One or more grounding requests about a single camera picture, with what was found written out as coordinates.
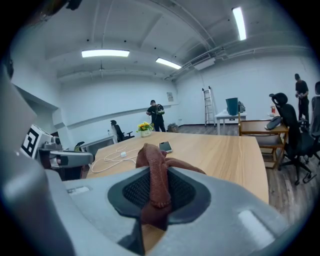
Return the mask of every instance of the phone screen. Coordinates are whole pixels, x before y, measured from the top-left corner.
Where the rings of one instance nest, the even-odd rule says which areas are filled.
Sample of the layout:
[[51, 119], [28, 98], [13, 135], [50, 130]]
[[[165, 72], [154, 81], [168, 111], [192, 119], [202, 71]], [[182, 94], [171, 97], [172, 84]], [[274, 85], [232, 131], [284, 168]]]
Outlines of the phone screen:
[[159, 149], [164, 150], [166, 152], [171, 152], [172, 148], [168, 141], [159, 143]]

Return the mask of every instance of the air conditioner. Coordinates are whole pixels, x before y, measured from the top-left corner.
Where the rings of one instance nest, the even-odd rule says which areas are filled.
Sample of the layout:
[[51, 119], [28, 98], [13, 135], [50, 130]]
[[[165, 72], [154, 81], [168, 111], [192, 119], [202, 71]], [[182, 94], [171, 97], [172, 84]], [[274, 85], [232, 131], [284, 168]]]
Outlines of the air conditioner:
[[197, 70], [203, 70], [209, 66], [212, 66], [215, 64], [216, 59], [214, 57], [211, 57], [209, 53], [206, 53], [193, 61], [191, 61], [191, 64], [194, 66]]

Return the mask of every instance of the step ladder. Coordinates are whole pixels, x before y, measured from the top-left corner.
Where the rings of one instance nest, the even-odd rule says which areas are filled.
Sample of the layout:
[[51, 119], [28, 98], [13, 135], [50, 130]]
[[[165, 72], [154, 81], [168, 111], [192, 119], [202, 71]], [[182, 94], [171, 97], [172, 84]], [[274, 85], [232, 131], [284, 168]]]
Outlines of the step ladder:
[[203, 100], [204, 100], [204, 125], [207, 126], [208, 124], [216, 125], [215, 115], [216, 115], [216, 104], [215, 100], [213, 99], [213, 93], [211, 91], [211, 87], [209, 86], [208, 90], [202, 88], [203, 93]]

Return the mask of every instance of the ceiling light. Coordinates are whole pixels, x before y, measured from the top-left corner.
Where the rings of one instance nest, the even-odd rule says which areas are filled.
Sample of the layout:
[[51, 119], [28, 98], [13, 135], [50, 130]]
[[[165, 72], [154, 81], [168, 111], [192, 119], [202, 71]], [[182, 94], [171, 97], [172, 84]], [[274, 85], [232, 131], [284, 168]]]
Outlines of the ceiling light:
[[172, 67], [172, 68], [177, 69], [177, 70], [181, 68], [181, 66], [179, 66], [177, 64], [174, 64], [174, 63], [172, 63], [170, 61], [167, 61], [167, 60], [165, 60], [163, 58], [158, 58], [155, 62], [167, 65], [167, 66]]
[[96, 56], [118, 56], [128, 57], [128, 50], [83, 50], [82, 57], [96, 57]]
[[241, 7], [233, 8], [232, 12], [235, 17], [236, 25], [239, 30], [240, 40], [245, 40], [247, 36], [246, 36], [245, 22], [244, 22], [244, 17], [242, 15]]

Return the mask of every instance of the teal bucket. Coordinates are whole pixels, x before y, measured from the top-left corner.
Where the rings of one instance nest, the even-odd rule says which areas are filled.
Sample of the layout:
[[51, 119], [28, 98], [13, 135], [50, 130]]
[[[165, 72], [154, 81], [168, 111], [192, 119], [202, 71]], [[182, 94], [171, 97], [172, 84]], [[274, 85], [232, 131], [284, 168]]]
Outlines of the teal bucket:
[[228, 107], [229, 115], [236, 116], [239, 112], [238, 98], [227, 98], [225, 101]]

